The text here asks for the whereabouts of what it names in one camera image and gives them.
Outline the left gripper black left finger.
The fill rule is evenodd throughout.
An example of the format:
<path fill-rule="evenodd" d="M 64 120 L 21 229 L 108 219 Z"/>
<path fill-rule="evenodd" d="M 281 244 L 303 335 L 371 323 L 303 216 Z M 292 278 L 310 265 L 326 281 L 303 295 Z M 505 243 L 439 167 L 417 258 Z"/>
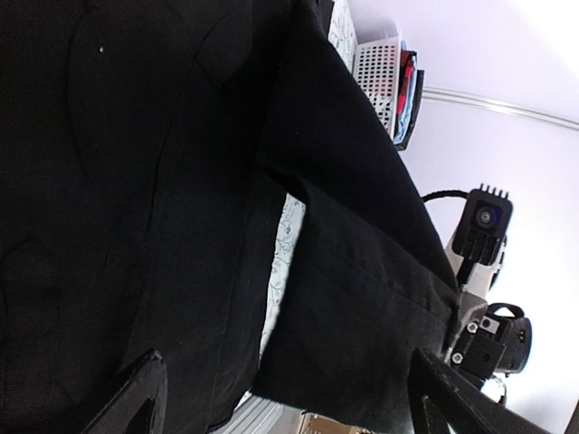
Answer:
<path fill-rule="evenodd" d="M 82 433 L 161 433 L 167 403 L 167 369 L 149 350 L 123 369 L 81 413 Z"/>

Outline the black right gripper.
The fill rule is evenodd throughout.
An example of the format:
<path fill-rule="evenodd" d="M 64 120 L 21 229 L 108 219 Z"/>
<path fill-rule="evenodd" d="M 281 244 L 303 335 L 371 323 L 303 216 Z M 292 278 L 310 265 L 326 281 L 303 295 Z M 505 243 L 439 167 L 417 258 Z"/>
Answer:
<path fill-rule="evenodd" d="M 521 307 L 488 304 L 481 297 L 464 293 L 445 362 L 481 390 L 498 373 L 521 373 L 531 345 L 532 325 Z"/>

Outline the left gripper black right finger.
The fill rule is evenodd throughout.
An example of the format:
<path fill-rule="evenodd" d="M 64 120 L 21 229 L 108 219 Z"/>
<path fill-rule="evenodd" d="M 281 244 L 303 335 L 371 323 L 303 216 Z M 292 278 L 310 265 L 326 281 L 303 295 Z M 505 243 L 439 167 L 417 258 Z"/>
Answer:
<path fill-rule="evenodd" d="M 409 372 L 415 433 L 508 434 L 544 430 L 494 402 L 435 354 L 418 348 Z"/>

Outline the black long sleeve shirt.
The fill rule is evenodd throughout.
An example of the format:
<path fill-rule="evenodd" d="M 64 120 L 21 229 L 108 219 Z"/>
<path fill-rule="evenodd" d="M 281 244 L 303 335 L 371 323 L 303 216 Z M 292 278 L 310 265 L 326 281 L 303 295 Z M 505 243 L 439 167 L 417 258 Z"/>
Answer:
<path fill-rule="evenodd" d="M 319 1 L 1 4 L 1 430 L 45 430 L 145 351 L 167 433 L 246 392 L 412 427 L 458 288 Z M 260 355 L 280 215 L 306 205 Z"/>

